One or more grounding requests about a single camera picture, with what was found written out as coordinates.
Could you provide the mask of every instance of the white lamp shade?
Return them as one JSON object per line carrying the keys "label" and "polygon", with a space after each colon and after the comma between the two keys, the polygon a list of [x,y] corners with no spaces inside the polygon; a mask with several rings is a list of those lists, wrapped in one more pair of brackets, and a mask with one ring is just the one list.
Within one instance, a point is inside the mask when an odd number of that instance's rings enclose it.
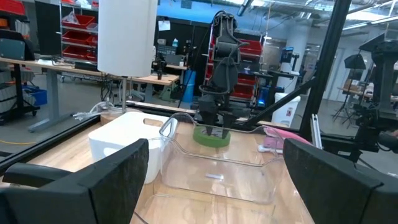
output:
{"label": "white lamp shade", "polygon": [[117,76],[150,75],[157,0],[100,0],[98,70]]}

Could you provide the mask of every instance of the monitor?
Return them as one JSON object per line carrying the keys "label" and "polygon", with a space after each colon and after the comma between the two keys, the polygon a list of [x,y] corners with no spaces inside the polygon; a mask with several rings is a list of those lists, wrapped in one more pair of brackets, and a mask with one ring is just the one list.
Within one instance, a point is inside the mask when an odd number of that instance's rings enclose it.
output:
{"label": "monitor", "polygon": [[290,63],[293,57],[293,47],[285,47],[280,54],[280,63]]}

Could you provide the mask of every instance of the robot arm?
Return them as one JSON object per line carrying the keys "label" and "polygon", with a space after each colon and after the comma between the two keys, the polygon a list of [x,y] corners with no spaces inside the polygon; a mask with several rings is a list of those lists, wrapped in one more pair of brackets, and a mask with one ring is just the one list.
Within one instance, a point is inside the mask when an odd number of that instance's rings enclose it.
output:
{"label": "robot arm", "polygon": [[233,36],[236,26],[234,16],[224,11],[218,12],[213,19],[216,37],[212,56],[213,76],[206,85],[199,86],[203,96],[198,100],[200,115],[207,125],[214,125],[219,114],[224,118],[224,127],[229,128],[244,113],[242,109],[229,107],[229,97],[238,83],[237,66],[241,63],[239,48],[248,44]]}

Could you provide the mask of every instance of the clear plastic bin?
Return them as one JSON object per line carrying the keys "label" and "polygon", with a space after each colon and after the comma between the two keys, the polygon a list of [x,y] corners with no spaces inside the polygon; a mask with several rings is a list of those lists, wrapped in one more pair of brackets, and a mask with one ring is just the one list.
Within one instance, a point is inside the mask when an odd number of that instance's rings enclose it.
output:
{"label": "clear plastic bin", "polygon": [[98,24],[95,22],[88,24],[87,29],[91,31],[98,31]]}
{"label": "clear plastic bin", "polygon": [[[178,189],[270,203],[284,161],[274,151],[258,152],[258,147],[265,138],[272,137],[266,136],[263,127],[251,132],[228,129],[229,145],[213,148],[202,146],[193,138],[197,129],[205,128],[184,113],[174,114],[162,126],[162,182]],[[216,133],[227,130],[212,128]]]}
{"label": "clear plastic bin", "polygon": [[228,130],[229,146],[211,148],[193,139],[195,128],[206,126],[182,113],[164,123],[160,172],[144,185],[131,223],[313,223],[283,158],[257,151],[276,145],[276,134]]}
{"label": "clear plastic bin", "polygon": [[138,213],[146,223],[278,223],[266,210],[227,201],[153,195]]}

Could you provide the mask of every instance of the green tape roll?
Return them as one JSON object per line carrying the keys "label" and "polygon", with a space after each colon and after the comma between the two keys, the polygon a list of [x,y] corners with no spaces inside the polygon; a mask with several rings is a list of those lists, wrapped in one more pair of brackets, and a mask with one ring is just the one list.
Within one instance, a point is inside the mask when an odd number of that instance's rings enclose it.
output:
{"label": "green tape roll", "polygon": [[202,146],[207,147],[225,147],[229,145],[231,141],[231,133],[228,132],[226,137],[221,137],[222,129],[214,128],[211,135],[207,135],[205,127],[195,127],[193,130],[193,140]]}

